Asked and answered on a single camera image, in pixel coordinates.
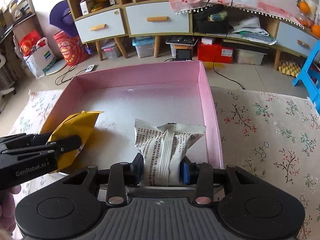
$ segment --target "blue plastic stool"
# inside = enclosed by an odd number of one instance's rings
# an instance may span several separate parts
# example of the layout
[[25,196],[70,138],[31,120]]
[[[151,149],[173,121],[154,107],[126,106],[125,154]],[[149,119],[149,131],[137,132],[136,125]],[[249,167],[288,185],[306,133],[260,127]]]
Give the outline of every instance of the blue plastic stool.
[[[320,51],[320,40],[317,42],[315,47],[312,49],[309,57],[307,58],[305,64],[303,65],[299,75],[292,81],[292,84],[295,86],[301,80],[304,86],[306,87],[310,100],[313,103],[316,103],[316,110],[320,113],[320,74],[316,71],[310,69],[313,59],[316,57],[318,51]],[[311,80],[311,77],[318,80],[318,85],[316,86]]]

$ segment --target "white plastic bag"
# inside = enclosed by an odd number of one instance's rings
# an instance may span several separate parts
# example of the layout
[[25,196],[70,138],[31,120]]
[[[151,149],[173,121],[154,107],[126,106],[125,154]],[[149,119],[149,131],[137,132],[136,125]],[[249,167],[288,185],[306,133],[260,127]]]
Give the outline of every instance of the white plastic bag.
[[[42,47],[39,46],[41,41],[45,42]],[[46,37],[40,39],[36,44],[35,51],[30,56],[23,57],[23,59],[36,78],[43,77],[56,62]]]
[[136,119],[135,146],[144,158],[142,183],[150,186],[178,186],[180,162],[187,150],[206,131],[205,126],[168,123],[154,126]]

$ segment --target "wooden cabinet leg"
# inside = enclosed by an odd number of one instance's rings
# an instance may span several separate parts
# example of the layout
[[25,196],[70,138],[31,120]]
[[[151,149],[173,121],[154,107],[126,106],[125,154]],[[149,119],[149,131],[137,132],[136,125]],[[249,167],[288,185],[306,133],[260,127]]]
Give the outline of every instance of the wooden cabinet leg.
[[278,70],[278,67],[279,67],[280,55],[281,55],[281,50],[277,49],[276,58],[275,58],[275,69],[276,70]]
[[102,54],[100,41],[96,41],[96,47],[97,47],[97,52],[98,52],[99,59],[100,59],[100,61],[102,61],[103,60],[103,54]]
[[159,57],[160,36],[155,36],[155,49],[153,52],[154,57]]
[[120,39],[120,38],[114,38],[114,39],[115,39],[115,42],[116,42],[119,50],[120,50],[121,53],[122,53],[122,56],[124,56],[124,58],[128,58],[127,51],[125,50],[121,39]]

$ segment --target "yellow snack bag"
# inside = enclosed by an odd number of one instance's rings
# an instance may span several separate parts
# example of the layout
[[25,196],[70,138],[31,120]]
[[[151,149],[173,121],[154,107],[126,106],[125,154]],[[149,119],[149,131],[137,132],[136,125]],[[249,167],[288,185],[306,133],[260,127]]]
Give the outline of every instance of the yellow snack bag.
[[94,125],[97,121],[99,114],[103,112],[96,111],[82,111],[81,113],[69,115],[52,133],[48,142],[56,141],[71,135],[78,135],[82,140],[80,149],[71,152],[63,153],[58,158],[58,169],[62,170],[72,164],[78,154],[81,152],[84,144],[93,132]]

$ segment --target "orange drawer handle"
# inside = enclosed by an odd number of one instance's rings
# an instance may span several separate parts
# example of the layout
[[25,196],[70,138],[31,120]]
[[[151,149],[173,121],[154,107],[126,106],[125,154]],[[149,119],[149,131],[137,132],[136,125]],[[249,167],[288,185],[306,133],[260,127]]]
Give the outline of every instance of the orange drawer handle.
[[161,16],[161,17],[148,17],[148,22],[165,22],[169,17],[168,16]]
[[102,30],[106,27],[107,25],[106,24],[100,24],[100,25],[97,25],[97,26],[93,26],[92,28],[90,28],[90,31],[98,31],[98,30]]
[[309,46],[308,44],[306,44],[306,43],[304,43],[303,41],[300,41],[300,40],[297,40],[297,41],[298,41],[298,44],[299,44],[300,46],[305,47],[305,48],[307,48],[307,49],[310,49],[310,46]]

